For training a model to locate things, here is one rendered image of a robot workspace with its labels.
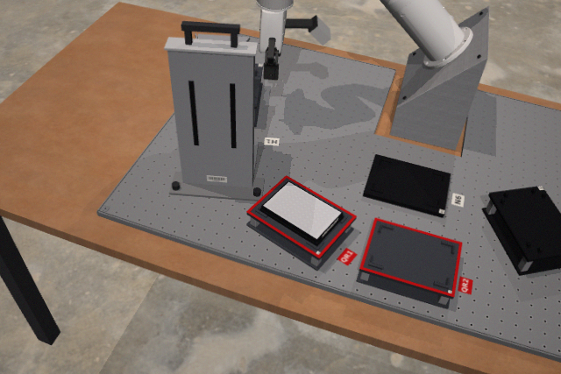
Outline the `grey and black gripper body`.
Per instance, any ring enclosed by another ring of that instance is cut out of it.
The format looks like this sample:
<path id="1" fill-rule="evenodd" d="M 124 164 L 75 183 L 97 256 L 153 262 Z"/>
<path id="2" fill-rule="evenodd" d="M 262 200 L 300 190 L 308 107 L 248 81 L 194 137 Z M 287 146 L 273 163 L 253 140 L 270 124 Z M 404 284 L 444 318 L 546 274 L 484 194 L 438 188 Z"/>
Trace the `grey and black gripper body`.
<path id="1" fill-rule="evenodd" d="M 264 53 L 269 46 L 269 38 L 276 38 L 274 48 L 277 48 L 280 54 L 285 36 L 287 10 L 289 10 L 293 6 L 293 4 L 285 9 L 279 10 L 265 8 L 259 5 L 258 2 L 257 5 L 261 8 L 259 51 L 261 53 Z"/>

